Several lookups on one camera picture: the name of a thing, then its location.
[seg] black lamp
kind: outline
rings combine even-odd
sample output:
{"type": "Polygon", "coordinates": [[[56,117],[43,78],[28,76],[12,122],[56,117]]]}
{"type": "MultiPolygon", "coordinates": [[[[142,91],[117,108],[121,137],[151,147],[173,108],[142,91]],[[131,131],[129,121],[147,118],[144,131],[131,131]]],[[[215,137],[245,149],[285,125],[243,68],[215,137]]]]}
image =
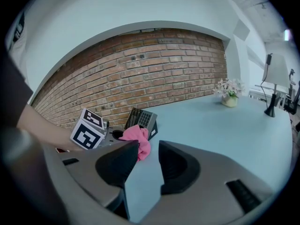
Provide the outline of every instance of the black lamp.
{"type": "Polygon", "coordinates": [[[275,117],[274,107],[277,85],[286,87],[287,89],[290,87],[290,80],[284,56],[272,53],[268,54],[262,82],[274,84],[274,93],[272,95],[270,105],[264,113],[270,117],[275,117]]]}

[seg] white flowers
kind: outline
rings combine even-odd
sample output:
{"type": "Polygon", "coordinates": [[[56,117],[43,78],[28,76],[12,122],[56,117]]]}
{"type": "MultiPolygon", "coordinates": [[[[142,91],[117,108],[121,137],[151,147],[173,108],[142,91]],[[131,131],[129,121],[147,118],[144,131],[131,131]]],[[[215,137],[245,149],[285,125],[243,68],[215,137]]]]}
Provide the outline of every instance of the white flowers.
{"type": "Polygon", "coordinates": [[[217,83],[217,87],[213,89],[214,93],[217,95],[220,95],[222,97],[238,97],[238,94],[243,92],[244,89],[244,83],[240,81],[239,79],[221,79],[217,83]]]}

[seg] potted plant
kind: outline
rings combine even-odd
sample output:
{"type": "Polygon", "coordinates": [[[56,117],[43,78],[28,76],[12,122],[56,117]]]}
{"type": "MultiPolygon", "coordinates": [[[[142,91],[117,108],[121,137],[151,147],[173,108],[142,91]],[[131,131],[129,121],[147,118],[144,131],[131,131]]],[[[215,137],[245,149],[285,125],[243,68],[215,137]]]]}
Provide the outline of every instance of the potted plant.
{"type": "Polygon", "coordinates": [[[244,83],[239,79],[221,79],[217,87],[213,89],[216,95],[221,96],[222,104],[227,107],[236,107],[238,104],[238,95],[244,91],[244,83]]]}

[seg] telephone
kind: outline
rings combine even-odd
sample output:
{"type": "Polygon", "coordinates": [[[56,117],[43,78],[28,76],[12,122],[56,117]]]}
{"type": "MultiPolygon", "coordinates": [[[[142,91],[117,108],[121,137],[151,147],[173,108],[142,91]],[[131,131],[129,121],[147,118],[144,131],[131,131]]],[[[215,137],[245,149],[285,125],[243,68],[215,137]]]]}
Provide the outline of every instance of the telephone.
{"type": "Polygon", "coordinates": [[[148,140],[158,133],[158,126],[156,123],[157,115],[142,109],[133,108],[126,122],[125,129],[134,125],[139,125],[140,128],[148,129],[148,140]]]}

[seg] white ceiling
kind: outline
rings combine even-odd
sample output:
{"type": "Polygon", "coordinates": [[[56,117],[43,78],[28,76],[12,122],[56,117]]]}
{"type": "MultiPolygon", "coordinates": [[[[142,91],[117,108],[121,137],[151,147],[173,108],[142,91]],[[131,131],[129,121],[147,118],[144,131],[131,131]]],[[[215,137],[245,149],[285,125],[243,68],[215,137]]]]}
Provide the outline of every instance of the white ceiling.
{"type": "Polygon", "coordinates": [[[268,0],[233,0],[252,22],[265,43],[284,40],[287,26],[268,0]]]}

